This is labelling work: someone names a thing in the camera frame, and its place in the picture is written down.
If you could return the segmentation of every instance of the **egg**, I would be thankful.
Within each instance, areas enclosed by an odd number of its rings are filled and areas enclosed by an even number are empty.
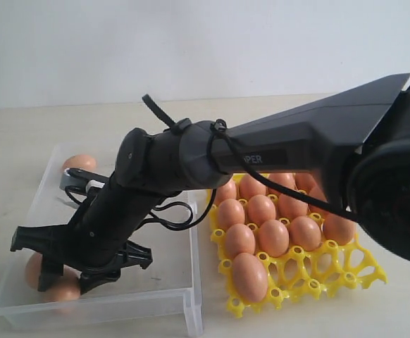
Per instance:
[[[63,170],[66,168],[79,168],[86,171],[94,171],[97,167],[97,161],[90,155],[79,154],[68,158],[63,164]]]
[[[326,239],[331,239],[338,245],[346,245],[355,236],[355,223],[329,213],[324,219],[323,234]]]
[[[304,190],[306,193],[309,193],[316,186],[314,177],[309,173],[296,173],[294,180],[297,189]]]
[[[64,269],[64,276],[60,277],[55,284],[44,294],[45,302],[74,301],[81,296],[80,281],[75,271],[70,268]],[[66,313],[70,309],[62,308],[59,312]]]
[[[240,253],[232,262],[232,279],[239,296],[246,302],[262,301],[268,293],[268,274],[263,263],[250,253]]]
[[[295,199],[285,194],[281,194],[277,200],[279,214],[290,221],[299,216],[307,216],[309,205],[299,199]]]
[[[306,216],[295,218],[288,226],[291,242],[305,251],[313,251],[321,245],[321,229],[318,223]]]
[[[25,281],[32,289],[37,290],[41,274],[42,255],[34,252],[25,266]]]
[[[319,200],[321,200],[321,201],[324,201],[324,202],[327,202],[327,199],[326,199],[326,197],[324,196],[324,193],[323,193],[323,191],[321,190],[321,188],[320,187],[318,187],[318,186],[315,186],[314,188],[312,188],[311,190],[310,190],[310,192],[309,192],[309,196],[311,196],[311,197],[313,197],[313,198],[315,198],[315,199],[319,199]],[[329,212],[328,211],[325,211],[325,210],[323,210],[323,209],[320,209],[320,208],[318,208],[318,207],[316,207],[316,206],[312,206],[311,204],[309,204],[309,208],[310,208],[310,211],[312,212],[312,213],[319,213],[321,216],[326,216]]]
[[[216,191],[216,198],[214,199],[214,204],[219,205],[222,201],[226,199],[236,199],[237,198],[237,188],[236,183],[233,179],[230,179],[223,186],[219,187]]]
[[[219,227],[224,231],[234,224],[244,224],[246,220],[244,207],[236,199],[226,199],[220,203],[216,217]]]
[[[256,195],[266,195],[266,186],[255,180],[251,175],[245,174],[238,185],[240,197],[242,199],[250,200]]]
[[[255,252],[254,233],[247,225],[232,225],[225,233],[224,249],[230,259],[233,259],[242,252],[253,255]]]
[[[267,220],[275,220],[275,204],[265,195],[253,196],[249,202],[247,202],[247,216],[258,226]]]
[[[288,250],[290,236],[285,225],[278,220],[267,220],[258,231],[260,248],[271,257],[280,257]]]
[[[272,173],[269,174],[268,179],[286,188],[296,189],[294,175],[292,173]],[[280,192],[278,192],[277,190],[271,188],[268,188],[268,190],[269,194],[274,194],[276,196],[280,195]]]

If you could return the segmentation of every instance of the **white wall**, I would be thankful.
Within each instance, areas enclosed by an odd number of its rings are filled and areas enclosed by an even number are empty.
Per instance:
[[[410,1],[0,1],[0,108],[336,92],[410,72]]]

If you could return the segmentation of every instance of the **white table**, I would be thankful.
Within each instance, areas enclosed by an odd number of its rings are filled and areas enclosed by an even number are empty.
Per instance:
[[[319,99],[323,95],[183,101],[163,104],[175,119],[224,118],[229,126]],[[66,106],[0,110],[0,279],[11,257],[16,226],[23,225],[30,203],[55,144],[66,140],[121,136],[133,127],[160,132],[164,126],[142,104]],[[203,287],[204,337],[410,337],[410,263],[379,247],[366,235],[370,249],[387,272],[389,283],[370,289],[341,290],[334,299],[305,299],[280,311],[241,320],[225,311],[223,277],[217,272],[216,247],[209,228],[199,229]],[[105,323],[48,332],[15,332],[0,318],[0,337],[181,337],[181,315]]]

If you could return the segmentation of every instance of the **plastic egg holder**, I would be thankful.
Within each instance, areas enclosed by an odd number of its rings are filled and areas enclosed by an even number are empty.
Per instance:
[[[236,174],[233,175],[233,179],[238,183],[242,176],[243,174]],[[277,201],[276,195],[270,194],[268,196],[274,202]],[[239,201],[243,206],[247,204],[244,199]],[[360,245],[357,233],[354,240],[344,246],[339,246],[333,240],[326,240],[321,233],[323,241],[316,250],[305,251],[300,246],[290,244],[287,253],[277,258],[270,257],[266,252],[261,251],[257,245],[255,255],[266,269],[269,287],[263,301],[248,303],[240,298],[232,281],[232,261],[225,253],[225,231],[219,227],[216,220],[216,211],[217,206],[215,205],[209,214],[212,230],[211,241],[218,245],[219,273],[226,277],[226,289],[230,295],[227,309],[234,313],[237,318],[242,317],[243,311],[247,307],[251,307],[256,313],[260,313],[266,303],[271,303],[276,309],[280,309],[285,299],[297,302],[305,294],[312,295],[314,299],[320,299],[323,292],[329,297],[334,297],[340,287],[355,289],[360,284],[363,289],[367,289],[375,280],[382,280],[387,283],[385,271],[377,264],[370,251]],[[309,217],[313,218],[320,227],[323,224],[324,219],[319,214],[310,213]],[[280,218],[279,221],[287,227],[290,224],[287,218]],[[247,223],[247,225],[256,237],[259,227],[254,223]],[[359,264],[352,266],[350,263],[351,256],[356,250],[363,253],[364,257]],[[342,253],[344,257],[342,261],[339,259],[339,253]],[[325,269],[321,269],[320,259],[324,256],[330,256],[330,263]],[[373,268],[373,272],[367,275],[359,275],[361,271],[369,267]],[[294,274],[289,276],[292,268],[294,268]]]

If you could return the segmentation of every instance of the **plastic tray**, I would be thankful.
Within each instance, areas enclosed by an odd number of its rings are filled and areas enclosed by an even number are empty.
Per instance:
[[[59,189],[64,160],[75,154],[90,154],[97,159],[96,171],[110,175],[120,141],[58,145],[29,210],[27,226],[66,223],[74,209]],[[187,202],[196,218],[197,203],[193,193],[182,193],[176,200]],[[185,208],[175,207],[158,215],[180,222],[189,214]],[[0,282],[0,316],[16,329],[53,329],[184,313],[188,335],[200,336],[203,330],[196,227],[171,232],[158,224],[148,224],[131,238],[152,249],[154,262],[146,270],[139,266],[122,269],[119,281],[102,285],[77,301],[44,303],[42,295],[24,281],[24,267],[32,251],[14,253]]]

